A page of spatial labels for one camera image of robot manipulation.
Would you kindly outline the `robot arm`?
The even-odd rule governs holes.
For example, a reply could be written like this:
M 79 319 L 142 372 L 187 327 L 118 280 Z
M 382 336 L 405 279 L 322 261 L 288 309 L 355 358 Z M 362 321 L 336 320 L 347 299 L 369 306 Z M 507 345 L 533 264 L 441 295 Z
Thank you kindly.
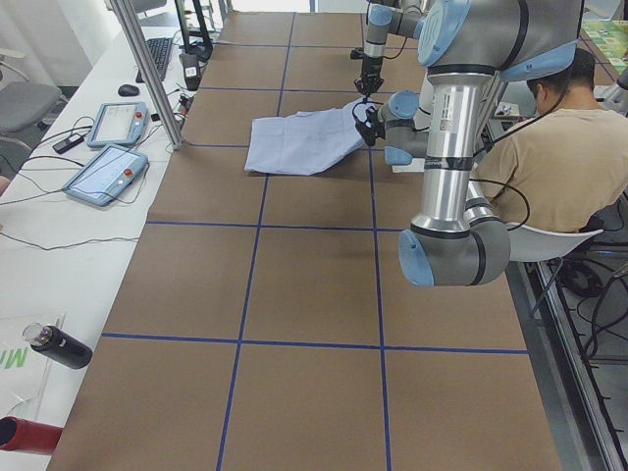
M 510 257 L 505 224 L 470 171 L 482 92 L 492 78 L 538 79 L 572 62 L 581 1 L 437 1 L 419 38 L 418 61 L 433 86 L 419 213 L 398 242 L 415 286 L 475 286 Z
M 384 83 L 381 70 L 385 60 L 390 35 L 404 40 L 418 40 L 427 19 L 432 1 L 368 1 L 366 16 L 366 36 L 361 47 L 350 52 L 351 60 L 361 61 L 359 77 L 354 81 L 357 91 L 369 98 Z

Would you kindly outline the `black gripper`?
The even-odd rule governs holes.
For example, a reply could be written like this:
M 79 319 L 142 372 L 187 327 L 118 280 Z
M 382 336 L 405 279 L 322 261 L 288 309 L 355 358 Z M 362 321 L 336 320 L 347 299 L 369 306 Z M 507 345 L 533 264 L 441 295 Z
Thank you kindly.
M 354 81 L 354 85 L 357 91 L 363 94 L 362 102 L 368 103 L 370 99 L 369 94 L 376 93 L 384 83 L 384 79 L 381 77 L 384 57 L 372 57 L 362 54 L 359 59 L 361 60 L 361 73 L 360 77 Z

